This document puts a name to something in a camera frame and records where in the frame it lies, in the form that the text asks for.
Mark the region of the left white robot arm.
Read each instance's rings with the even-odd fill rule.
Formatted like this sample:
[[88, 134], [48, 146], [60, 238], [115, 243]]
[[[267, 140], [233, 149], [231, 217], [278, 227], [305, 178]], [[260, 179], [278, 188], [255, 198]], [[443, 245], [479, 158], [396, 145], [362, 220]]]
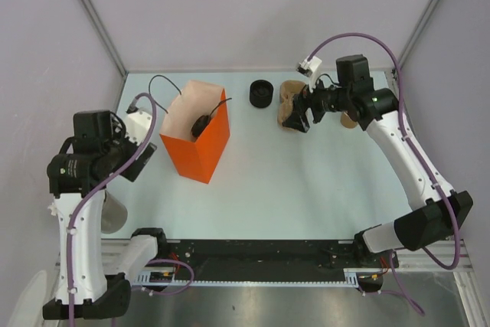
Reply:
[[135, 230], [127, 248], [103, 268], [102, 218], [111, 176], [134, 182], [156, 150], [151, 113], [130, 108], [78, 112], [73, 135], [47, 166], [53, 212], [60, 229], [60, 273], [45, 320], [112, 319], [129, 308], [132, 284], [148, 264], [163, 264], [170, 246], [157, 227]]

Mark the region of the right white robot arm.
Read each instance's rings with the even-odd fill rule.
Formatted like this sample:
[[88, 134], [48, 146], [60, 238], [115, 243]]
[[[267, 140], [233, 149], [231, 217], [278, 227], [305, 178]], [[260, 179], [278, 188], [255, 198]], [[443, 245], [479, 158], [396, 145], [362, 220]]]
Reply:
[[287, 129], [308, 132], [312, 114], [319, 123], [326, 113], [347, 113], [378, 145], [397, 175], [410, 213], [390, 223], [377, 225], [354, 236], [353, 257], [370, 267], [388, 250], [425, 250], [429, 245], [455, 236], [473, 200], [467, 191], [457, 192], [437, 173], [416, 137], [407, 128], [400, 102], [388, 88], [376, 88], [368, 59], [361, 55], [336, 61], [337, 82], [325, 87], [321, 60], [306, 58], [297, 71], [309, 82], [286, 99], [287, 114], [281, 122]]

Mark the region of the black plastic cup lid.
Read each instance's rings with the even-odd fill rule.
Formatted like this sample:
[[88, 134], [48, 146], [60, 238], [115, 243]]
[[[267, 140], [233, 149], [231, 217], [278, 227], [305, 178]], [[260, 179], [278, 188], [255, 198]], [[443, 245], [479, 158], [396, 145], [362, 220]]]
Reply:
[[202, 115], [199, 118], [197, 118], [193, 126], [191, 127], [191, 134], [194, 133], [199, 137], [202, 134], [202, 132], [205, 131], [210, 121], [211, 121], [210, 115]]

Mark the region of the orange paper bag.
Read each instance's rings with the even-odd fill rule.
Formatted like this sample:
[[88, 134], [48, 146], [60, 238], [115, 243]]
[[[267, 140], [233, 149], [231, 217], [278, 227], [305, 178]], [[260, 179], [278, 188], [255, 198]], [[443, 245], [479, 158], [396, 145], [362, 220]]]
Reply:
[[225, 88], [199, 80], [177, 87], [159, 131], [177, 173], [209, 183], [230, 138]]

